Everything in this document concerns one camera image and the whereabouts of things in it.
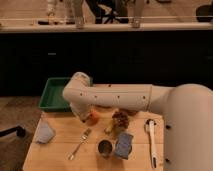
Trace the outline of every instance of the fork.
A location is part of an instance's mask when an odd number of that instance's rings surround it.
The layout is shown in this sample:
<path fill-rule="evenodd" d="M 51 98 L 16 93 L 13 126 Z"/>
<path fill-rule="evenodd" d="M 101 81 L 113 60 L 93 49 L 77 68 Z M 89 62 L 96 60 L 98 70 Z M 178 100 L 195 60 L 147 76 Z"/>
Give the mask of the fork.
<path fill-rule="evenodd" d="M 86 131 L 83 132 L 83 134 L 81 135 L 81 141 L 77 145 L 77 147 L 75 148 L 75 150 L 71 153 L 71 155 L 68 157 L 69 160 L 73 160 L 75 158 L 75 154 L 79 150 L 81 144 L 83 144 L 83 142 L 87 139 L 87 137 L 89 136 L 89 134 L 91 133 L 91 131 L 92 130 L 90 128 L 88 128 Z"/>

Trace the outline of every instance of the food item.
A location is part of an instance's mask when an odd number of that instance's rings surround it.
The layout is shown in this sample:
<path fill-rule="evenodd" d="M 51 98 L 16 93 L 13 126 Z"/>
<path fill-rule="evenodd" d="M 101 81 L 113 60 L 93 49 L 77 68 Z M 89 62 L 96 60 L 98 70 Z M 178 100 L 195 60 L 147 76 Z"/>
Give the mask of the food item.
<path fill-rule="evenodd" d="M 110 134 L 114 129 L 122 131 L 127 129 L 128 126 L 129 118 L 127 113 L 119 110 L 112 115 L 112 120 L 104 131 L 106 134 Z"/>

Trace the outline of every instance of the folded cloth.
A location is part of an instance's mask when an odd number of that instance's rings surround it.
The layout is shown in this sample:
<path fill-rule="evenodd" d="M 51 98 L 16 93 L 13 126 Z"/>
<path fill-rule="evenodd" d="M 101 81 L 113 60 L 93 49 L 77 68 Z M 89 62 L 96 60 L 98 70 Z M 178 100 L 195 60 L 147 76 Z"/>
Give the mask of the folded cloth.
<path fill-rule="evenodd" d="M 47 121 L 41 120 L 36 131 L 35 141 L 37 143 L 48 143 L 55 136 L 53 130 Z"/>

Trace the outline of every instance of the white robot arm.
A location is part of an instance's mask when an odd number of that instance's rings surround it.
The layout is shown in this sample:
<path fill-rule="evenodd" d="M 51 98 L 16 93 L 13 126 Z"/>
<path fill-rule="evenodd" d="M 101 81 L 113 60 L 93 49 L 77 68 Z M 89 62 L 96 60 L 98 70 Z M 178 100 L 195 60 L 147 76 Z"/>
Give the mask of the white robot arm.
<path fill-rule="evenodd" d="M 164 116 L 164 171 L 212 171 L 213 93 L 207 87 L 109 85 L 91 87 L 90 77 L 77 72 L 63 91 L 73 113 L 82 121 L 90 105 L 142 110 Z"/>

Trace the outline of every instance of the green tray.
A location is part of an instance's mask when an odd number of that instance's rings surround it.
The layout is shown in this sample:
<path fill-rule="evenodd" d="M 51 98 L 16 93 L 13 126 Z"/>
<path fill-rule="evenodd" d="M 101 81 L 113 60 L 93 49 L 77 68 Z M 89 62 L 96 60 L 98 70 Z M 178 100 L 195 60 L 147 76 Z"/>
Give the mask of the green tray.
<path fill-rule="evenodd" d="M 39 102 L 39 108 L 45 112 L 70 112 L 69 103 L 62 97 L 64 87 L 70 78 L 49 78 Z"/>

